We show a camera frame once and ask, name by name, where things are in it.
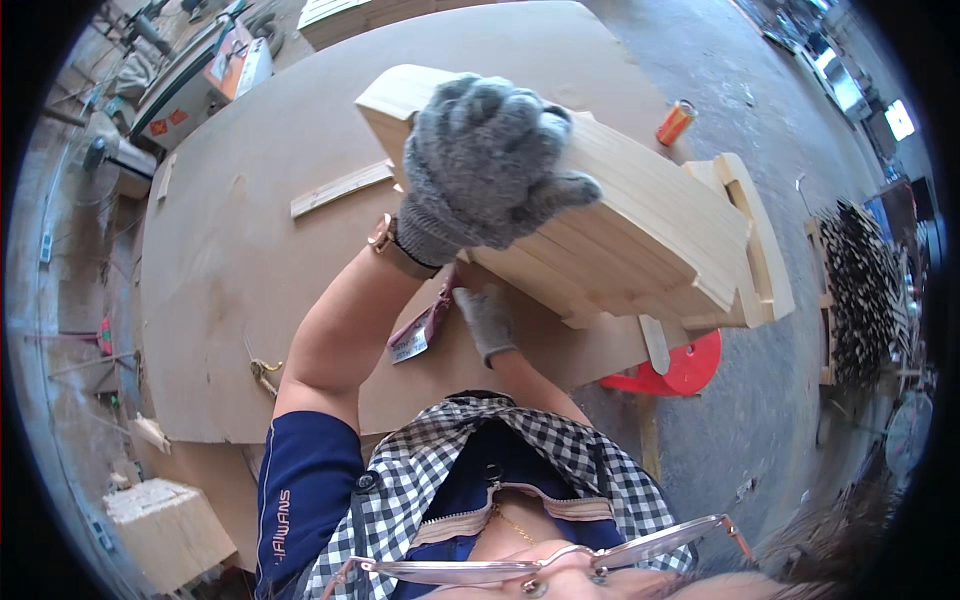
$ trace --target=red stool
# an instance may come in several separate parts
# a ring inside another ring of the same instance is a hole
[[[666,375],[654,371],[650,361],[636,367],[636,377],[608,375],[598,382],[605,388],[654,396],[693,396],[704,389],[720,365],[720,330],[717,329],[686,346],[670,350]]]

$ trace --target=gray floor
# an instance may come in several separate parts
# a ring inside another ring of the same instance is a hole
[[[823,341],[804,221],[838,196],[873,193],[882,183],[879,168],[865,138],[812,77],[728,0],[583,3],[667,99],[686,98],[698,108],[684,134],[698,158],[720,152],[743,158],[780,240],[797,310],[760,329],[724,330],[722,363],[702,397],[664,398],[656,410],[661,484],[677,518],[727,512],[756,543],[794,514],[806,490],[832,493],[831,486],[814,485],[826,456],[814,447]],[[809,208],[795,189],[800,173]],[[576,398],[601,429],[639,456],[638,414],[629,396],[590,387]],[[862,452],[861,446],[847,444],[844,452]],[[851,463],[855,469],[858,461]],[[756,488],[738,502],[738,488],[752,477]],[[718,535],[701,543],[701,553],[709,557],[727,544]]]

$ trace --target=eyeglasses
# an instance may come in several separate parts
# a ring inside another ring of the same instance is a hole
[[[750,546],[740,535],[733,521],[726,515],[704,516],[686,523],[661,529],[649,536],[622,543],[609,550],[591,550],[586,546],[571,544],[554,552],[549,558],[540,561],[400,561],[396,563],[378,563],[372,559],[352,556],[326,584],[321,600],[327,600],[334,588],[345,584],[350,570],[355,564],[369,573],[379,573],[415,584],[427,585],[473,585],[504,582],[520,577],[531,579],[523,584],[525,591],[533,589],[533,579],[538,571],[567,554],[582,553],[591,556],[590,565],[596,569],[597,576],[604,576],[609,569],[630,566],[647,561],[662,554],[672,552],[684,544],[695,541],[717,527],[723,526],[727,535],[736,541],[740,551],[751,563],[754,557]]]

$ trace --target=watch face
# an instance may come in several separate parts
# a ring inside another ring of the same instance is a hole
[[[376,228],[373,230],[373,233],[367,238],[367,243],[377,251],[382,249],[383,245],[387,242],[387,232],[390,231],[390,221],[390,214],[384,214],[376,222]]]

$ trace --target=can top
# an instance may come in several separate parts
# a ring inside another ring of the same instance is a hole
[[[680,105],[680,108],[691,117],[697,116],[697,109],[693,107],[693,103],[689,100],[680,99],[677,101],[677,104]]]

